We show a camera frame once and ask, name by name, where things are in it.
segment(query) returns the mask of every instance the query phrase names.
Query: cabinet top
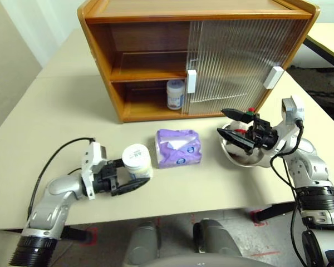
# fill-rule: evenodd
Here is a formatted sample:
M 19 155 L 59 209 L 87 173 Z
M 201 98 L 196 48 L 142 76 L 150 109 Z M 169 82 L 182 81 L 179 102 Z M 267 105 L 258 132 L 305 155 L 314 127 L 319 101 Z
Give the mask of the cabinet top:
M 309 19 L 312 12 L 304 5 L 302 0 L 88 0 L 79 10 L 88 23 Z

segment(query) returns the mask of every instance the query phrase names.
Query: white jar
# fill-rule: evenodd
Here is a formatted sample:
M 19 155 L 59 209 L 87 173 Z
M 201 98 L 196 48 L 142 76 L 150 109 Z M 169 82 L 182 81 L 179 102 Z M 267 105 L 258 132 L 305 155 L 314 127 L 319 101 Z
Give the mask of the white jar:
M 132 179 L 152 178 L 151 157 L 146 146 L 141 144 L 128 146 L 122 153 L 122 161 Z
M 167 106 L 171 110 L 179 110 L 183 105 L 184 82 L 170 80 L 167 82 Z

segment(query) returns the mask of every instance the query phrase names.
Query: ribbed glass panel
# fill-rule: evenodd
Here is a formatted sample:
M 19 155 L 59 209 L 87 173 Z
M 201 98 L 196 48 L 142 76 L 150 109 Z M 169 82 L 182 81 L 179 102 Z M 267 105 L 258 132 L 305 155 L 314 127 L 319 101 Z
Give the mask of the ribbed glass panel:
M 197 71 L 195 93 L 185 94 L 182 112 L 247 110 L 265 93 L 273 66 L 292 52 L 307 20 L 258 19 L 191 22 L 187 70 Z

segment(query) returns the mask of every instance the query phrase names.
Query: tissue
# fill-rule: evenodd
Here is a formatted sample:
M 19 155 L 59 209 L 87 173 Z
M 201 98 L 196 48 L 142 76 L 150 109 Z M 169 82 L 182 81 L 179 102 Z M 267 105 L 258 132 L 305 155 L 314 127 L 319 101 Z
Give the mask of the tissue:
M 199 135 L 193 130 L 157 131 L 157 163 L 160 169 L 200 163 L 202 150 Z

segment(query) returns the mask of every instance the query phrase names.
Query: wall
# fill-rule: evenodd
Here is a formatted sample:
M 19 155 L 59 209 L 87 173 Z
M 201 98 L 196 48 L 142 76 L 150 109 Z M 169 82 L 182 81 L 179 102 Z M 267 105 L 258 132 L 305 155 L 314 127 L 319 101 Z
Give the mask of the wall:
M 0 4 L 0 125 L 40 70 L 41 66 Z
M 76 10 L 84 0 L 1 0 L 21 36 L 44 66 L 72 29 L 80 27 Z M 334 23 L 334 0 L 309 0 L 321 7 L 317 22 Z M 293 65 L 331 67 L 327 61 L 302 46 Z

